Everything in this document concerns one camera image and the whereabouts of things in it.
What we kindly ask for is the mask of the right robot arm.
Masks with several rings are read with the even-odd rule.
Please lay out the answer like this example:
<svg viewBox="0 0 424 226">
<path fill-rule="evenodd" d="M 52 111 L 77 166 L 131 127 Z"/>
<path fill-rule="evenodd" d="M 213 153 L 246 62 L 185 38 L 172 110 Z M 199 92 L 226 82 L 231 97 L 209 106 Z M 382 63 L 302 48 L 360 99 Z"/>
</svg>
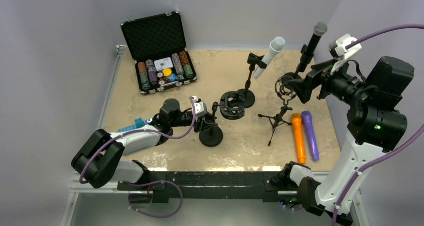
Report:
<svg viewBox="0 0 424 226">
<path fill-rule="evenodd" d="M 379 59 L 368 76 L 360 70 L 352 76 L 345 62 L 334 70 L 335 60 L 313 65 L 305 78 L 292 73 L 283 77 L 283 85 L 296 93 L 302 103 L 320 88 L 319 99 L 334 96 L 349 106 L 347 134 L 339 158 L 325 180 L 311 170 L 290 162 L 280 182 L 288 190 L 297 189 L 297 198 L 306 212 L 328 214 L 332 224 L 353 223 L 351 205 L 372 168 L 398 154 L 399 142 L 407 131 L 407 117 L 396 106 L 415 76 L 415 68 L 395 57 Z"/>
</svg>

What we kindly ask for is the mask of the purple microphone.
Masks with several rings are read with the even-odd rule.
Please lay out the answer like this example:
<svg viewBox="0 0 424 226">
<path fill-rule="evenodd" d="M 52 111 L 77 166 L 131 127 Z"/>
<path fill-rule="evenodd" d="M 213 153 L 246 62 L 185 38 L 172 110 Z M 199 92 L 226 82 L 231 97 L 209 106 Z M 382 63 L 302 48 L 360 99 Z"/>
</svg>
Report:
<svg viewBox="0 0 424 226">
<path fill-rule="evenodd" d="M 309 150 L 313 161 L 320 160 L 320 153 L 318 149 L 314 124 L 313 124 L 313 116 L 310 111 L 303 111 L 301 113 L 302 124 L 305 128 L 307 140 L 309 144 Z"/>
</svg>

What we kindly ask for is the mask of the black shock mount round stand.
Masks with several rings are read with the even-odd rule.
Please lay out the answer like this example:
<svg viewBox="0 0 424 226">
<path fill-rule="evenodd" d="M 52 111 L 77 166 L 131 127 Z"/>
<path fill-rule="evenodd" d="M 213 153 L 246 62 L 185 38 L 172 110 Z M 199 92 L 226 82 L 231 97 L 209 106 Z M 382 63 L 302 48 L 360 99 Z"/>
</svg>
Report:
<svg viewBox="0 0 424 226">
<path fill-rule="evenodd" d="M 215 133 L 200 132 L 200 142 L 209 148 L 217 147 L 224 139 L 223 130 L 220 127 L 219 120 L 236 121 L 245 116 L 244 95 L 237 91 L 228 91 L 224 93 L 219 101 L 212 105 L 212 112 L 217 119 L 215 123 L 218 124 L 219 129 Z"/>
</svg>

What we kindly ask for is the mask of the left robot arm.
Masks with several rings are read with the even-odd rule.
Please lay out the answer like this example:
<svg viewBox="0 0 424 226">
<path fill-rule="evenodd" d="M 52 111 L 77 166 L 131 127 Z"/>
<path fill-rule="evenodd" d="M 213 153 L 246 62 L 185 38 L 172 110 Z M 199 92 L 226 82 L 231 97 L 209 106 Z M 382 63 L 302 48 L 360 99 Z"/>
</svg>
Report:
<svg viewBox="0 0 424 226">
<path fill-rule="evenodd" d="M 180 140 L 190 132 L 199 134 L 206 147 L 216 147 L 224 134 L 216 123 L 215 113 L 209 113 L 206 104 L 198 97 L 190 97 L 191 107 L 180 109 L 177 99 L 167 99 L 150 123 L 109 133 L 96 130 L 71 161 L 80 174 L 79 182 L 95 189 L 109 182 L 127 182 L 138 191 L 149 185 L 149 170 L 140 162 L 123 162 L 122 156 L 153 148 L 169 140 Z"/>
</svg>

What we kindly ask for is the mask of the orange microphone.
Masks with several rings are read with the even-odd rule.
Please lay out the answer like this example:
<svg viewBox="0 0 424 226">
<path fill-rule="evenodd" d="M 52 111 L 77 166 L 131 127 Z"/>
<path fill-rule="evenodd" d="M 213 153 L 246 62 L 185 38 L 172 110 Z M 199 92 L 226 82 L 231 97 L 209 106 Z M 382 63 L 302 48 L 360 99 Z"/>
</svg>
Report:
<svg viewBox="0 0 424 226">
<path fill-rule="evenodd" d="M 305 144 L 303 138 L 302 131 L 302 118 L 298 113 L 294 113 L 291 116 L 291 124 L 293 127 L 293 135 L 296 147 L 296 154 L 299 164 L 306 163 L 306 152 L 305 152 Z"/>
</svg>

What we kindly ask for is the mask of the black tripod shock mount stand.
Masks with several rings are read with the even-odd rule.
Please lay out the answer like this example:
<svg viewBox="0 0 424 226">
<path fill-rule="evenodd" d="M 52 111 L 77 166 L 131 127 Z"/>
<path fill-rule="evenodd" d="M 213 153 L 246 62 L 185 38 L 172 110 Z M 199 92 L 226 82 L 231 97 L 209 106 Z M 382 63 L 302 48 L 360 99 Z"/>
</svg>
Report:
<svg viewBox="0 0 424 226">
<path fill-rule="evenodd" d="M 276 128 L 284 124 L 291 126 L 292 123 L 283 119 L 288 111 L 293 111 L 293 108 L 289 107 L 289 102 L 296 98 L 296 92 L 289 86 L 288 82 L 291 80 L 300 79 L 296 73 L 286 73 L 280 77 L 274 84 L 274 91 L 279 99 L 282 100 L 282 106 L 280 107 L 279 113 L 276 115 L 263 115 L 258 114 L 259 118 L 268 119 L 272 128 L 272 135 L 268 142 L 268 146 L 271 146 L 273 137 L 275 135 Z"/>
</svg>

